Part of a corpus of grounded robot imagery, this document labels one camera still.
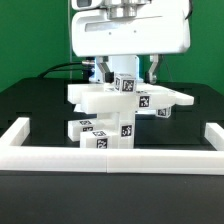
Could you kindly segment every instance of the white block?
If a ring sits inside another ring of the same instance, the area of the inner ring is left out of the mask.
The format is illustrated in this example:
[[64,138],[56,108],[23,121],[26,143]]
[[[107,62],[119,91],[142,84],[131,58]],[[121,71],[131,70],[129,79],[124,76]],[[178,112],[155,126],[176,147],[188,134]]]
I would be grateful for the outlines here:
[[137,111],[136,114],[156,115],[156,110],[140,110],[140,111]]
[[84,111],[82,111],[82,109],[81,109],[81,104],[76,104],[75,105],[74,112],[84,113]]
[[30,119],[18,118],[0,138],[0,144],[21,146],[30,133]]
[[111,113],[100,113],[97,114],[97,119],[110,119],[111,118]]
[[110,150],[107,154],[108,173],[141,173],[140,150]]
[[84,92],[81,109],[86,114],[136,110],[136,96],[117,92]]
[[150,102],[149,108],[150,110],[158,110],[164,109],[168,107],[172,107],[176,103],[176,96],[172,92],[149,92]]
[[80,135],[80,148],[117,148],[118,134],[108,130],[82,132]]
[[74,142],[80,140],[80,133],[102,129],[104,124],[97,119],[76,120],[68,122],[68,137]]
[[149,94],[154,95],[155,93],[160,93],[160,94],[164,94],[164,95],[175,95],[175,103],[177,105],[182,105],[182,106],[188,106],[188,105],[193,105],[194,104],[194,97],[184,94],[184,93],[180,93],[168,88],[165,88],[163,86],[154,86],[154,85],[150,85],[150,84],[138,84],[137,85],[137,91],[140,92],[148,92]]
[[206,123],[205,138],[218,151],[224,151],[224,129],[217,123]]
[[130,74],[115,74],[114,88],[120,93],[133,94],[136,92],[136,78]]
[[71,84],[68,85],[68,101],[72,104],[80,104],[82,92],[104,91],[103,84]]
[[176,104],[187,106],[187,105],[193,105],[194,104],[194,97],[189,96],[187,94],[183,94],[180,92],[175,92],[176,95]]
[[103,86],[104,86],[104,91],[115,91],[114,90],[114,84],[113,83],[103,83]]
[[137,91],[136,97],[137,97],[138,111],[150,109],[151,95],[148,92]]
[[156,111],[156,117],[169,118],[171,116],[171,107]]
[[117,131],[114,120],[112,120],[112,119],[102,119],[102,120],[100,120],[100,122],[103,123],[103,128],[104,129],[115,131],[115,132]]
[[118,130],[118,148],[119,149],[133,149],[135,137],[134,123],[121,123]]
[[116,130],[118,131],[118,148],[133,149],[135,134],[135,111],[112,113]]

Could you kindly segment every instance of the green background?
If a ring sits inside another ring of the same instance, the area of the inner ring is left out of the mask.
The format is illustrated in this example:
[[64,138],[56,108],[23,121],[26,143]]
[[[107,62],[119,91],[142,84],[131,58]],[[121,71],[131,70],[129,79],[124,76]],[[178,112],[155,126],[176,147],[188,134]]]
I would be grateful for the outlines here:
[[[67,9],[67,0],[0,0],[0,91],[69,61]],[[208,84],[224,94],[223,10],[223,0],[194,0],[191,48],[166,57],[173,81]],[[149,65],[142,57],[143,71]],[[169,81],[164,63],[158,78]]]

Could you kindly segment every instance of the white rectangular block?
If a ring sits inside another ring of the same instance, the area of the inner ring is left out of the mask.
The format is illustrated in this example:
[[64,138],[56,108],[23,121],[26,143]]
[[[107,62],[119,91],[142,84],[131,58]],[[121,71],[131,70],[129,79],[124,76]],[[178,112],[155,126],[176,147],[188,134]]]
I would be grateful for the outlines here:
[[172,92],[150,92],[146,91],[150,95],[149,109],[158,110],[168,107],[172,107],[176,103],[176,96]]
[[101,119],[100,122],[103,123],[103,129],[117,132],[114,120]]
[[121,122],[118,128],[118,148],[133,149],[135,137],[135,122]]
[[148,92],[152,95],[154,95],[155,93],[163,93],[165,95],[173,95],[175,96],[175,103],[177,105],[182,105],[182,106],[188,106],[188,105],[193,105],[194,104],[194,97],[184,94],[184,93],[180,93],[168,88],[165,88],[163,86],[155,86],[155,85],[150,85],[150,84],[138,84],[137,85],[137,91],[138,92]]
[[135,111],[111,113],[115,128],[120,132],[122,125],[135,125]]
[[218,151],[224,151],[224,129],[217,123],[206,123],[205,138]]
[[80,137],[80,148],[117,148],[118,134],[107,130],[82,132]]
[[21,146],[30,133],[30,119],[18,118],[0,138],[0,144]]
[[136,96],[116,92],[85,92],[81,109],[86,114],[113,113],[136,110]]
[[72,104],[80,104],[83,92],[104,91],[103,84],[71,84],[68,85],[68,101]]
[[104,124],[97,119],[76,120],[68,122],[68,137],[73,141],[80,140],[80,133],[102,129]]
[[111,113],[99,113],[96,115],[97,119],[111,119]]

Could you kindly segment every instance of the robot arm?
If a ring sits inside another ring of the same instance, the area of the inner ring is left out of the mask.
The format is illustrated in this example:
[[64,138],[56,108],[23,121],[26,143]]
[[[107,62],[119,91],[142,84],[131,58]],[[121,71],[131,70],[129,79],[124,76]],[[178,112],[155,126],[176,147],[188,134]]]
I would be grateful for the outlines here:
[[73,0],[77,56],[149,55],[190,47],[189,0]]

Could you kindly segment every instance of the white cube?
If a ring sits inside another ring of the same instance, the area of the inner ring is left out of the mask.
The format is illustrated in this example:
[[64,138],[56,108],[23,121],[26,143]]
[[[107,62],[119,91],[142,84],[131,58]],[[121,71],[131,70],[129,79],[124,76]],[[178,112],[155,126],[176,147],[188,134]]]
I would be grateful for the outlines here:
[[130,74],[115,74],[114,88],[120,93],[135,93],[136,78]]
[[108,130],[82,132],[80,148],[118,148],[118,134]]
[[171,107],[159,109],[156,111],[156,117],[169,118],[171,115]]
[[139,110],[149,110],[151,95],[146,91],[137,91],[137,106]]

